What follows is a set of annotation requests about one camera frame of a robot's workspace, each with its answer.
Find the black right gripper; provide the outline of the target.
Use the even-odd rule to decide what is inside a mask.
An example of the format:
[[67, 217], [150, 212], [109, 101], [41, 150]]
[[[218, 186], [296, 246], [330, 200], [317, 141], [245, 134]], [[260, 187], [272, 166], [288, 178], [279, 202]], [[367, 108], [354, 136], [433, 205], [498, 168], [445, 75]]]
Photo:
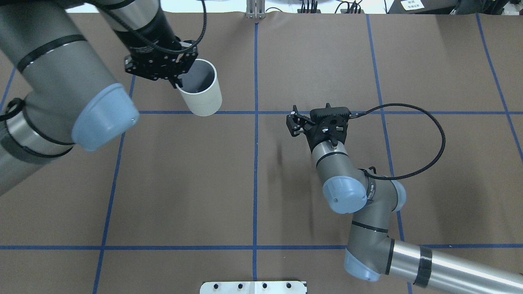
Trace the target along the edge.
[[335, 146], [345, 144], [350, 115], [347, 107], [331, 107], [327, 103], [324, 108], [312, 110], [310, 117], [307, 117], [301, 115], [294, 105], [286, 119], [286, 126], [293, 137], [305, 134], [312, 152], [322, 142], [331, 141]]

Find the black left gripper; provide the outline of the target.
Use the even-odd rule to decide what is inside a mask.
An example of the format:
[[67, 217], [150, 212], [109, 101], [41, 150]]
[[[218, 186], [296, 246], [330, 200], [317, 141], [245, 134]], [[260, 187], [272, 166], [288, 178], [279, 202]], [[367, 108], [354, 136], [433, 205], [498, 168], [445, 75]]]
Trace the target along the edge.
[[149, 80], [170, 80], [174, 89], [183, 88], [181, 75], [187, 74], [198, 57], [198, 49], [171, 54], [161, 52], [149, 45], [129, 47], [130, 54], [124, 59], [125, 72]]

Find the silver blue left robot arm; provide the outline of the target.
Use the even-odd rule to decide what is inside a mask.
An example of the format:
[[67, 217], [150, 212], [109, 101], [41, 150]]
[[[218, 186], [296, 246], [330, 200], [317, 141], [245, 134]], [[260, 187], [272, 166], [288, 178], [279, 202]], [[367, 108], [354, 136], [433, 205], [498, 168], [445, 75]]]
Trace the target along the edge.
[[[80, 145], [95, 151], [139, 112], [67, 9], [83, 0], [2, 0], [1, 50], [32, 87], [1, 115], [1, 194]], [[129, 51], [125, 71], [181, 86], [198, 39], [181, 41], [159, 0], [90, 0]]]

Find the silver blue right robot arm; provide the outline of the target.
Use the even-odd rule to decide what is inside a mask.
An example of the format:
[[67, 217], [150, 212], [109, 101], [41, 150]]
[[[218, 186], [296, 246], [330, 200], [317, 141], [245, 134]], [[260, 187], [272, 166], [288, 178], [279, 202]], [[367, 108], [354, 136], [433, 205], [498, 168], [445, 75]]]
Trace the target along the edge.
[[[378, 175], [374, 167], [357, 169], [345, 148], [349, 120], [389, 106], [422, 112], [435, 123], [441, 135], [440, 149], [430, 163], [397, 177]], [[378, 281], [382, 275], [393, 275], [420, 288], [451, 294], [521, 294], [522, 275], [517, 272], [389, 237], [390, 215], [399, 212], [407, 201], [400, 179], [413, 177], [432, 167], [446, 147], [444, 130], [429, 111], [409, 104], [391, 103], [352, 113], [347, 107], [333, 107], [327, 103], [306, 116], [294, 105], [286, 116], [286, 126], [291, 136], [306, 136], [330, 209], [353, 216], [345, 247], [344, 268], [348, 274], [370, 282]]]

